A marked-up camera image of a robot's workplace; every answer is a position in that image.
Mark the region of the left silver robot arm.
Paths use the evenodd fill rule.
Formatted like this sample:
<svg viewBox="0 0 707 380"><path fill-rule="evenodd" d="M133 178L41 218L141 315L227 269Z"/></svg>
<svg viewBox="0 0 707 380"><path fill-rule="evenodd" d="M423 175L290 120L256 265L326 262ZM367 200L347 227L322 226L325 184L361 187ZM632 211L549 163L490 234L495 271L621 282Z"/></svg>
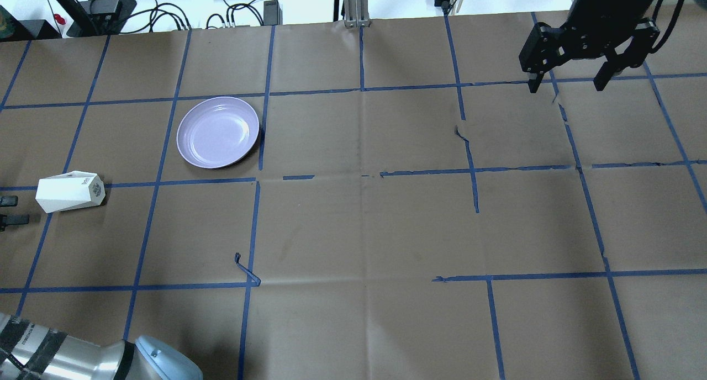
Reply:
<svg viewBox="0 0 707 380"><path fill-rule="evenodd" d="M142 335L100 346L2 313L3 379L202 379L188 357Z"/></svg>

